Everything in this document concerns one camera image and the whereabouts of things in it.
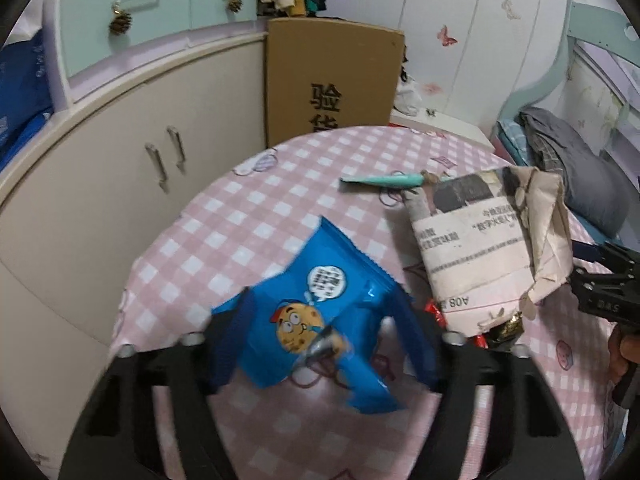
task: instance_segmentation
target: cardboard box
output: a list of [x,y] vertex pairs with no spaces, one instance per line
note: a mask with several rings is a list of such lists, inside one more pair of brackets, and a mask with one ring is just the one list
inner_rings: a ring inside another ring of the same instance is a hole
[[389,122],[404,35],[322,18],[279,18],[267,38],[267,142]]

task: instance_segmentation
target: silver screw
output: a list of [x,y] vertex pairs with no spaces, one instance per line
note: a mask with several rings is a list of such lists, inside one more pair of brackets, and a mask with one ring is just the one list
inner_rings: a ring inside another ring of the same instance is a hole
[[118,350],[118,357],[127,358],[136,353],[136,347],[133,345],[122,345]]
[[466,343],[466,337],[460,332],[445,332],[442,334],[442,340],[446,344],[453,346],[462,346]]
[[514,345],[511,349],[511,353],[520,359],[527,359],[531,357],[529,347],[526,345]]
[[190,332],[180,338],[183,346],[196,346],[204,343],[204,334],[202,332]]

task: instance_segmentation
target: mint green headboard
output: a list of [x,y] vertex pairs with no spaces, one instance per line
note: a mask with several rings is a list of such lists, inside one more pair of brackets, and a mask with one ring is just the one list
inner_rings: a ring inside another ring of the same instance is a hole
[[640,40],[631,41],[625,34],[630,26],[626,17],[618,12],[567,0],[564,28],[556,60],[537,83],[516,90],[507,98],[498,119],[513,120],[520,110],[551,94],[566,76],[577,40],[599,46],[640,66]]

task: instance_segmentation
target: pine cone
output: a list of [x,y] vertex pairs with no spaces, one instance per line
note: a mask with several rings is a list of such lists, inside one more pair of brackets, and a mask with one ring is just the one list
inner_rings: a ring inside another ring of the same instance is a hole
[[242,9],[242,0],[228,0],[226,8],[231,12],[239,12]]
[[116,36],[125,34],[131,28],[131,21],[132,17],[130,12],[121,11],[117,13],[109,24],[110,33]]

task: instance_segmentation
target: round table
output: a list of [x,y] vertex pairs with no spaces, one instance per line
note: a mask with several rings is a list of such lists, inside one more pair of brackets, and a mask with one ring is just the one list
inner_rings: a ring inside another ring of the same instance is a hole
[[[373,188],[344,190],[338,178],[424,169],[460,176],[506,164],[455,136],[407,128],[345,128],[271,148],[196,196],[135,261],[111,351],[126,343],[141,351],[170,346],[179,335],[202,328],[212,306],[280,272],[319,216],[421,301],[424,267],[399,196]],[[573,216],[570,225],[574,239],[591,241]],[[578,312],[564,285],[546,298],[536,320],[525,321],[525,329],[520,341],[530,347],[556,395],[586,477],[595,479],[619,419],[606,401],[610,325]],[[360,415],[347,407],[348,391],[331,378],[310,376],[260,390],[236,372],[210,405],[238,477],[405,480],[439,397],[403,373],[395,338],[382,339],[376,362],[404,410]],[[168,476],[184,478],[166,393],[162,388],[154,393],[159,440]],[[474,478],[479,469],[490,387],[478,389],[476,403],[461,478]]]

